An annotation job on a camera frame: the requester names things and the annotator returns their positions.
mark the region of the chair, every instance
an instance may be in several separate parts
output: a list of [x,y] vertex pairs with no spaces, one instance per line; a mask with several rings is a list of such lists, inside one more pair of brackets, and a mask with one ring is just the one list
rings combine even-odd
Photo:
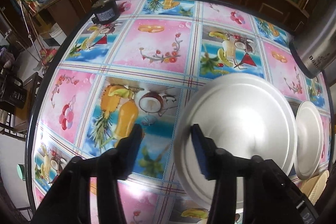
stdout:
[[32,74],[23,83],[23,88],[27,90],[27,99],[22,109],[17,108],[6,102],[0,102],[1,110],[8,112],[6,121],[1,120],[0,115],[0,134],[7,135],[20,141],[26,141],[26,131],[31,116],[31,110],[36,98],[37,90],[41,84],[42,77],[37,72]]

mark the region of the white styrofoam plate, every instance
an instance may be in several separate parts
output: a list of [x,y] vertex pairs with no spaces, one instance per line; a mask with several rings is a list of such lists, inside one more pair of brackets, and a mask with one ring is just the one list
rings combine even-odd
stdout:
[[316,106],[310,101],[300,104],[296,114],[297,152],[294,159],[296,175],[309,179],[315,172],[323,149],[323,124]]
[[[234,156],[273,159],[288,175],[297,146],[295,117],[286,98],[266,80],[246,73],[216,78],[202,87],[179,119],[174,161],[187,194],[210,209],[215,181],[201,174],[190,136],[199,124],[203,134]],[[238,213],[243,210],[243,179],[237,181]]]

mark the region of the red triangle print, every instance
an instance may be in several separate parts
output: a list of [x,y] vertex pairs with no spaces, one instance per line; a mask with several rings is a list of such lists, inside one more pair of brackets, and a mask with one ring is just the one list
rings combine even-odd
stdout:
[[103,36],[96,44],[107,44],[107,36]]
[[252,57],[248,54],[248,53],[245,53],[245,55],[243,56],[242,60],[240,61],[241,64],[248,64],[248,65],[251,65],[251,66],[257,66]]

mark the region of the round table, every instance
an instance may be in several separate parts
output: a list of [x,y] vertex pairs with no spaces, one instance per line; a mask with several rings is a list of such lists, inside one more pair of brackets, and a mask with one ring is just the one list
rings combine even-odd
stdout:
[[[27,138],[27,190],[34,210],[74,156],[99,156],[139,123],[145,132],[133,173],[119,182],[127,223],[197,223],[208,211],[179,184],[172,157],[176,124],[212,79],[251,73],[272,83],[294,113],[312,101],[324,127],[317,171],[328,168],[332,134],[322,73],[306,78],[288,49],[290,34],[207,0],[118,0],[121,16],[95,25],[88,14],[65,40],[43,79]],[[294,168],[290,178],[300,180]],[[96,179],[91,220],[98,223]],[[242,221],[242,214],[236,222]]]

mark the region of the green cup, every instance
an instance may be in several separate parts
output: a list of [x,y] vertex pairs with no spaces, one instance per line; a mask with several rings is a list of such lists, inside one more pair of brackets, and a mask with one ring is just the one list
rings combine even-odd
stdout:
[[18,165],[16,165],[16,170],[17,170],[17,173],[18,173],[20,179],[25,181],[26,180],[25,166],[23,164],[18,164]]

